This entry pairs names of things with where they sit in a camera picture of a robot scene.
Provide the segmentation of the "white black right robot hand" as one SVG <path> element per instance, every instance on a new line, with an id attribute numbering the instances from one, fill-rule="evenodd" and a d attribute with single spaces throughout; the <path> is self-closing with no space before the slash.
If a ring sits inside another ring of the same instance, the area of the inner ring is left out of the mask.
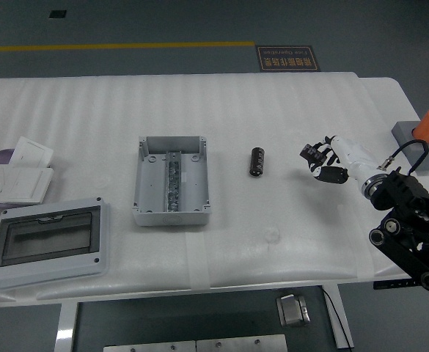
<path id="1" fill-rule="evenodd" d="M 321 142 L 307 144 L 300 156 L 307 161 L 312 176 L 326 183 L 343 184 L 351 177 L 363 186 L 370 178 L 384 174 L 367 149 L 339 136 L 325 136 Z"/>

